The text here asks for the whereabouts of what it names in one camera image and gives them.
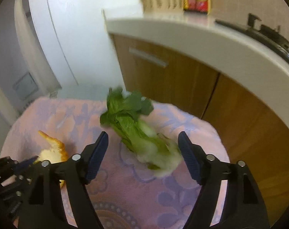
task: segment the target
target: tiled wall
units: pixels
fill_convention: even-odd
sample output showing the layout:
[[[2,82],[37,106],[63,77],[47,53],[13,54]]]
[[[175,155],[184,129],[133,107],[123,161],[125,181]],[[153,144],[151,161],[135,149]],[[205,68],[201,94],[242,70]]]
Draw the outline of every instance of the tiled wall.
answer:
[[[216,18],[246,25],[248,13],[276,28],[289,40],[289,7],[284,0],[212,0],[211,14]]]

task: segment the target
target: silver screw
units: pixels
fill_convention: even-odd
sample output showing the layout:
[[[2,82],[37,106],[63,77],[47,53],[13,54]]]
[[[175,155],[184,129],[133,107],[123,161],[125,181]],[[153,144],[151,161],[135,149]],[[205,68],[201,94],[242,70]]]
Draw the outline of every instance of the silver screw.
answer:
[[[206,156],[206,158],[207,158],[209,161],[213,161],[213,160],[216,159],[215,156],[212,155],[212,154],[208,154],[208,155]]]
[[[246,165],[246,163],[242,160],[238,161],[238,165],[240,165],[241,167],[244,167]]]
[[[75,155],[72,156],[72,160],[73,161],[78,161],[80,158],[81,158],[80,154],[75,154]]]
[[[46,167],[46,166],[48,166],[49,165],[49,161],[48,160],[44,160],[43,162],[42,162],[42,166],[43,167]]]

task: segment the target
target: green leafy vegetable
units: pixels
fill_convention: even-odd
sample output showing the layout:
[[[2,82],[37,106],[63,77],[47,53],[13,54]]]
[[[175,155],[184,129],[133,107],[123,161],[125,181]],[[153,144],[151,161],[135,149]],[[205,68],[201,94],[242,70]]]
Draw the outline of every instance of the green leafy vegetable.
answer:
[[[157,177],[172,173],[182,160],[176,142],[150,127],[141,115],[153,111],[149,99],[140,92],[122,95],[122,88],[109,89],[107,111],[100,116],[100,123],[112,127],[127,148],[136,154],[139,162],[146,163]]]

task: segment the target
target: kitchen counter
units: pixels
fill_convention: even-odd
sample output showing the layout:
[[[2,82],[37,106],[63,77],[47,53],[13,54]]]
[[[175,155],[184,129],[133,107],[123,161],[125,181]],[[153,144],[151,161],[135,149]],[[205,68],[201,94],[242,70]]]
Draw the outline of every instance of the kitchen counter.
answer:
[[[252,92],[289,128],[289,64],[272,50],[216,25],[211,16],[123,13],[104,11],[109,33],[162,45],[204,62]]]

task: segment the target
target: gas stove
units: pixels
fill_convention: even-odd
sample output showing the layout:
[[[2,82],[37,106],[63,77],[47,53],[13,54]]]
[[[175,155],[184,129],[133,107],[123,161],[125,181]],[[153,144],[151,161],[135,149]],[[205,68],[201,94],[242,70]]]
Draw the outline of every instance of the gas stove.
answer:
[[[254,28],[256,20],[261,21],[258,16],[249,14],[247,26],[241,26],[217,19],[215,20],[215,23],[234,29],[259,41],[289,64],[289,41],[280,34],[280,26],[278,26],[277,29],[272,29],[262,24],[260,29],[257,30]]]

